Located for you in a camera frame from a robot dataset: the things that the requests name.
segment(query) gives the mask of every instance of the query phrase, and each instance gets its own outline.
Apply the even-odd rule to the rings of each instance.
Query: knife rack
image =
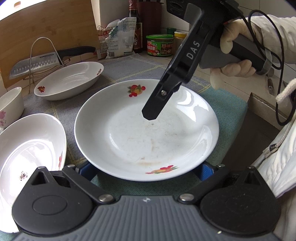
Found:
[[[56,52],[56,54],[57,54],[58,59],[59,59],[59,61],[62,63],[62,65],[60,65],[60,66],[58,66],[58,67],[53,66],[53,67],[51,67],[51,68],[49,68],[49,69],[47,69],[47,70],[44,70],[44,71],[41,71],[41,72],[36,72],[36,73],[34,73],[34,74],[42,74],[42,75],[34,76],[34,74],[32,74],[32,76],[31,76],[32,50],[33,50],[33,47],[34,47],[35,43],[36,43],[38,40],[40,40],[40,39],[47,39],[48,41],[50,41],[50,43],[52,44],[52,46],[53,46],[53,48],[54,48],[54,50],[55,50],[55,52]],[[65,67],[65,64],[67,64],[67,63],[69,63],[69,62],[70,62],[70,59],[68,59],[65,63],[62,61],[62,59],[61,59],[61,57],[59,56],[59,54],[58,54],[58,52],[57,52],[57,50],[56,50],[54,44],[52,43],[52,41],[51,41],[49,38],[46,38],[46,37],[40,37],[40,38],[36,39],[36,40],[34,41],[34,43],[32,44],[32,46],[31,46],[30,65],[29,65],[29,76],[26,77],[26,78],[24,78],[24,80],[27,80],[27,79],[29,80],[29,92],[28,92],[28,93],[29,93],[29,94],[31,93],[31,79],[32,79],[32,83],[35,85],[35,82],[34,82],[34,79],[35,79],[35,78],[40,78],[40,77],[48,76],[48,75],[50,75],[51,73],[55,72],[56,70],[60,69],[61,67]]]

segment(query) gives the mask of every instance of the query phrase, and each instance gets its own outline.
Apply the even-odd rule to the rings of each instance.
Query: fruit decal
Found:
[[[136,97],[137,95],[142,94],[142,92],[146,90],[146,87],[141,85],[132,85],[128,87],[128,89],[129,89],[128,93],[130,93],[129,97],[133,97],[133,96]]]
[[[62,157],[63,157],[63,152],[61,153],[61,155],[59,157],[59,168],[61,167],[61,164],[62,164]]]
[[[152,172],[146,172],[146,174],[160,174],[160,173],[170,172],[170,171],[175,170],[177,168],[178,167],[174,167],[174,165],[170,165],[168,167],[162,167],[158,170],[153,170]]]
[[[96,75],[99,75],[102,72],[102,69],[99,70],[99,72]]]
[[[0,126],[4,126],[6,124],[6,120],[4,120],[6,112],[0,111]]]
[[[39,86],[37,88],[41,93],[43,93],[45,91],[45,87],[44,86]]]

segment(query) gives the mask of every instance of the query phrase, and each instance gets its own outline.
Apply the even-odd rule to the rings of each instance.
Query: green lid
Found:
[[[173,38],[174,35],[172,34],[152,34],[152,35],[147,35],[147,39],[170,39]]]
[[[176,28],[167,28],[167,34],[172,34],[172,35],[174,35],[176,31],[177,31]]]

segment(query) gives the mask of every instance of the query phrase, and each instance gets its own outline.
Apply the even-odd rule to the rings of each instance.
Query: wooden cutting board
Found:
[[[57,50],[99,48],[91,0],[47,0],[0,21],[0,68],[5,88],[26,77],[10,80],[9,73],[18,61],[30,57],[31,46],[39,37],[49,38]],[[41,39],[32,56],[53,51],[50,42]]]

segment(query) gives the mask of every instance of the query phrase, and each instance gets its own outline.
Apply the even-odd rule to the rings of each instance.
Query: jar label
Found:
[[[135,30],[135,40],[133,43],[134,49],[141,49],[143,48],[143,28],[142,23],[136,24],[136,30]]]
[[[147,53],[153,56],[170,56],[172,54],[172,47],[172,42],[147,41]]]

